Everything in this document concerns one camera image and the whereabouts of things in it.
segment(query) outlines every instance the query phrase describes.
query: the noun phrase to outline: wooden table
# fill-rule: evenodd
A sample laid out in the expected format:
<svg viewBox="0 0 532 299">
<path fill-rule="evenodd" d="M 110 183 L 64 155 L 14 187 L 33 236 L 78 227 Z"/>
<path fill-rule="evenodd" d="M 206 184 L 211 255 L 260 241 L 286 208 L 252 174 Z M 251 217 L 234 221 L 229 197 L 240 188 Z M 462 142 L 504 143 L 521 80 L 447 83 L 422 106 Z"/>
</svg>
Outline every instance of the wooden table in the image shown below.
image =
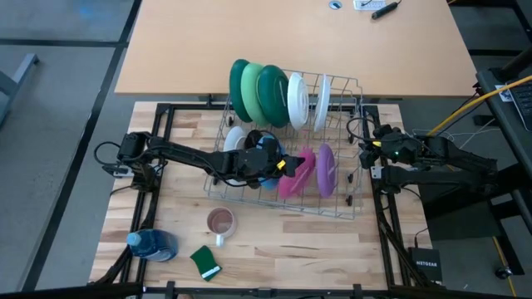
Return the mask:
<svg viewBox="0 0 532 299">
<path fill-rule="evenodd" d="M 156 105 L 137 102 L 129 131 L 151 130 Z M 379 112 L 383 124 L 402 127 L 397 105 L 379 105 Z M 221 111 L 177 110 L 170 141 L 212 150 L 220 116 Z M 183 164 L 170 162 L 166 166 L 155 228 L 178 236 L 179 254 L 169 262 L 148 262 L 147 286 L 164 287 L 173 280 L 177 287 L 198 288 L 349 289 L 359 283 L 365 290 L 387 289 L 369 174 L 362 181 L 367 191 L 362 192 L 363 210 L 354 220 L 207 199 L 205 176 L 202 170 Z M 115 188 L 130 183 L 119 179 Z M 106 272 L 124 248 L 136 195 L 135 190 L 127 189 L 111 197 L 92 266 L 92 281 Z M 206 223 L 208 212 L 219 206 L 233 210 L 239 225 L 223 248 L 214 246 L 215 237 Z M 410 192 L 401 192 L 397 195 L 397 211 L 405 247 L 412 246 L 415 233 L 426 228 L 421 201 Z M 427 231 L 420 233 L 418 240 L 420 246 L 431 247 Z M 211 248 L 223 268 L 211 282 L 200 277 L 189 258 L 202 245 Z M 397 255 L 390 248 L 396 283 L 400 283 Z M 135 259 L 130 277 L 135 277 L 137 263 Z"/>
<path fill-rule="evenodd" d="M 144 1 L 115 92 L 227 94 L 231 65 L 244 58 L 355 77 L 367 96 L 474 93 L 475 67 L 444 0 L 405 0 L 376 21 L 342 4 Z"/>
</svg>

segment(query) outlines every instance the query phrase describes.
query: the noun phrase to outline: dish rack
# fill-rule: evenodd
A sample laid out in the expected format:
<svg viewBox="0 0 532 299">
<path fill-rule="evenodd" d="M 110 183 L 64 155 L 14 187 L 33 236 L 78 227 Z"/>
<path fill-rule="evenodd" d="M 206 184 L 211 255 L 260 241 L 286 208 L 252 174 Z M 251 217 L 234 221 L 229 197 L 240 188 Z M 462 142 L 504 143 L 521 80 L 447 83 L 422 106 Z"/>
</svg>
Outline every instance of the dish rack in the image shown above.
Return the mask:
<svg viewBox="0 0 532 299">
<path fill-rule="evenodd" d="M 230 187 L 212 177 L 207 177 L 205 180 L 204 190 L 212 199 L 222 199 L 235 203 L 251 203 L 269 208 L 284 208 L 295 212 L 314 213 L 333 218 L 354 219 L 363 210 L 362 179 L 368 178 L 368 174 L 360 165 L 358 155 L 362 151 L 359 149 L 357 142 L 355 142 L 356 140 L 347 132 L 346 123 L 352 117 L 360 116 L 362 88 L 355 78 L 327 75 L 331 82 L 331 98 L 327 120 L 324 129 L 314 132 L 314 116 L 318 103 L 319 84 L 322 82 L 323 74 L 291 70 L 284 70 L 284 72 L 287 77 L 290 77 L 293 72 L 299 73 L 307 84 L 309 92 L 307 124 L 301 130 L 295 130 L 291 124 L 278 129 L 272 125 L 259 127 L 254 122 L 245 123 L 235 114 L 231 107 L 230 96 L 228 96 L 216 136 L 214 150 L 223 150 L 225 137 L 235 125 L 241 126 L 248 132 L 258 129 L 274 133 L 281 145 L 286 149 L 286 154 L 293 156 L 298 156 L 303 148 L 310 147 L 318 157 L 320 145 L 327 143 L 334 153 L 336 163 L 337 183 L 333 194 L 328 198 L 323 198 L 320 195 L 316 174 L 311 176 L 307 186 L 299 195 L 294 195 L 288 199 L 281 199 L 278 196 L 277 188 L 267 190 L 262 187 L 259 189 Z M 352 128 L 354 134 L 362 135 L 362 123 L 360 120 L 354 121 L 350 128 Z"/>
</svg>

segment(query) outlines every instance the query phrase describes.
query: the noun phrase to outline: white mug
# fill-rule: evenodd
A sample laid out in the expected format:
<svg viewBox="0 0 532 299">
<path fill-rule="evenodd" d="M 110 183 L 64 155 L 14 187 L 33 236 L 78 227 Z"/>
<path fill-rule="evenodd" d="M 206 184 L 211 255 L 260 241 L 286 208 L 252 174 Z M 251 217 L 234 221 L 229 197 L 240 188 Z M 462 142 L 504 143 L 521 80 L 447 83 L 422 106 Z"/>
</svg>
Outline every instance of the white mug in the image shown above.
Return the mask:
<svg viewBox="0 0 532 299">
<path fill-rule="evenodd" d="M 236 230 L 236 218 L 228 208 L 215 208 L 207 217 L 209 230 L 216 234 L 216 246 L 224 246 L 224 239 Z"/>
</svg>

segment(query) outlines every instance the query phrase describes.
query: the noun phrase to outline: green sponge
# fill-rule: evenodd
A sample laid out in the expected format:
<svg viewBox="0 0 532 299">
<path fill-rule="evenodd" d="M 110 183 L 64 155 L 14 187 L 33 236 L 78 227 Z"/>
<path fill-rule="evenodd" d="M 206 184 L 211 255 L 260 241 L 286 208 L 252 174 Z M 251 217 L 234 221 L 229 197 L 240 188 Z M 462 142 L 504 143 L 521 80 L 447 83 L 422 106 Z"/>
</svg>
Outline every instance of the green sponge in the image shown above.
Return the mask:
<svg viewBox="0 0 532 299">
<path fill-rule="evenodd" d="M 192 258 L 192 260 L 196 263 L 199 274 L 207 282 L 209 282 L 211 279 L 213 279 L 213 277 L 216 276 L 216 274 L 222 271 L 222 267 L 218 266 L 214 260 L 213 253 L 205 245 L 198 249 L 198 251 L 194 252 L 190 258 Z"/>
</svg>

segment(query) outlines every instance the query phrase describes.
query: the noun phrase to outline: yellow cable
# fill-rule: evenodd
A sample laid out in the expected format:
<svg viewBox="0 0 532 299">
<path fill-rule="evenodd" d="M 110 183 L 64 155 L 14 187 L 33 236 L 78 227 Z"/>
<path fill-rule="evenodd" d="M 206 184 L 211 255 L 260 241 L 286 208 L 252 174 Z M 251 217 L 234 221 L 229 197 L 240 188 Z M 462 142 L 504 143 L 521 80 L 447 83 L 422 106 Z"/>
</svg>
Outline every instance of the yellow cable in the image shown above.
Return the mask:
<svg viewBox="0 0 532 299">
<path fill-rule="evenodd" d="M 507 267 L 505 257 L 502 255 L 502 250 L 500 250 L 499 241 L 497 241 L 497 238 L 495 237 L 491 237 L 491 238 L 493 239 L 493 243 L 495 244 L 497 253 L 499 253 L 500 261 L 505 267 Z M 512 279 L 510 277 L 508 277 L 508 284 L 510 285 L 510 290 L 512 291 L 512 295 L 514 297 L 517 297 L 517 295 L 515 294 L 514 283 L 512 283 Z"/>
<path fill-rule="evenodd" d="M 532 76 L 527 76 L 526 78 L 523 78 L 519 81 L 516 81 L 512 84 L 509 84 L 507 86 L 503 86 L 501 88 L 499 88 L 498 90 L 495 90 L 495 91 L 492 91 L 492 92 L 489 92 L 475 100 L 472 100 L 471 102 L 467 103 L 466 105 L 464 105 L 463 107 L 461 107 L 459 110 L 457 110 L 455 113 L 451 114 L 449 117 L 447 117 L 445 120 L 443 120 L 439 125 L 437 125 L 434 129 L 432 129 L 432 131 L 430 131 L 427 135 L 433 135 L 434 133 L 436 133 L 438 130 L 440 130 L 441 128 L 443 128 L 443 126 L 447 125 L 451 120 L 454 120 L 460 113 L 464 112 L 465 110 L 468 110 L 469 108 L 471 108 L 472 106 L 478 104 L 478 103 L 481 103 L 483 100 L 486 100 L 494 95 L 497 95 L 498 93 L 502 92 L 502 91 L 506 91 L 510 88 L 513 88 L 513 87 L 516 87 L 517 85 L 519 84 L 523 84 L 525 82 L 528 82 L 532 80 Z"/>
</svg>

